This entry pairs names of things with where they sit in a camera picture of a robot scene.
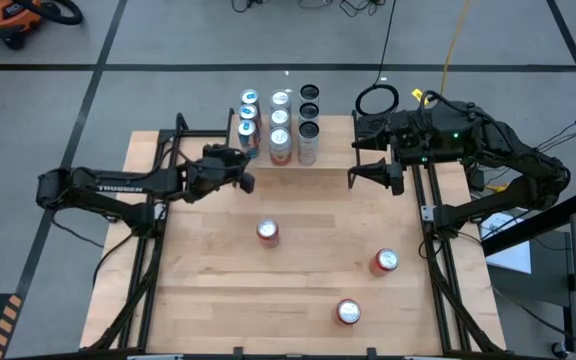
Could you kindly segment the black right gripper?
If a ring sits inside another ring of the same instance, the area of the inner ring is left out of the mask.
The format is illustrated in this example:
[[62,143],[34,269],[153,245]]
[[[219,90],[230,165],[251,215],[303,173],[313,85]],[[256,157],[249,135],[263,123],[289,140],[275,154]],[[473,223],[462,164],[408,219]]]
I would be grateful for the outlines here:
[[353,166],[349,173],[390,188],[392,195],[398,196],[404,193],[403,168],[423,163],[418,116],[414,112],[395,112],[390,130],[392,134],[378,131],[359,137],[351,146],[358,150],[386,151],[390,144],[392,164],[382,158],[376,163]]

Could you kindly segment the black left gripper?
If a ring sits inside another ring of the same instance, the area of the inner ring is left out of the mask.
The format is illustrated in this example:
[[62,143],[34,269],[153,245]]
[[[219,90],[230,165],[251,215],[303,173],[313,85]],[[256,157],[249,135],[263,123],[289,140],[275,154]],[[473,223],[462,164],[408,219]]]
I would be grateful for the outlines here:
[[246,194],[253,193],[255,177],[245,171],[250,160],[247,152],[236,149],[231,159],[205,157],[186,162],[185,199],[201,200],[227,184],[238,184]]

